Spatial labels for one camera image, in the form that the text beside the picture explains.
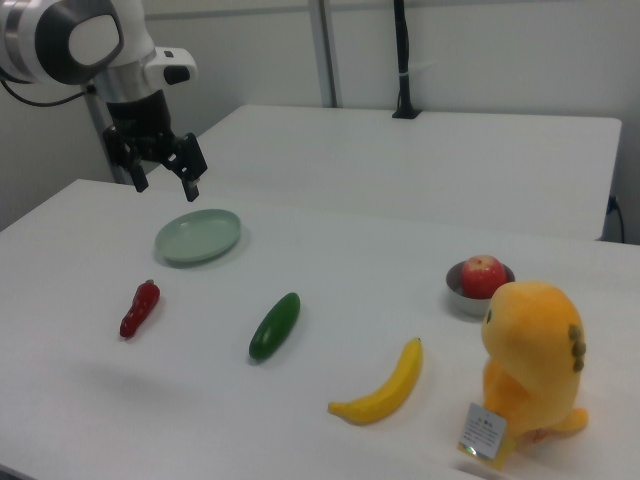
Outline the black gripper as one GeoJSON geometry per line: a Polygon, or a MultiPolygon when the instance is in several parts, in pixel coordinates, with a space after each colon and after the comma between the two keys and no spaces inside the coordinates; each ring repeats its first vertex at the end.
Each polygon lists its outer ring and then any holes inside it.
{"type": "Polygon", "coordinates": [[[148,187],[141,159],[161,161],[182,183],[188,202],[199,196],[198,182],[208,166],[196,136],[174,137],[164,92],[158,90],[143,99],[108,102],[112,124],[103,132],[110,162],[126,171],[141,193],[148,187]]]}

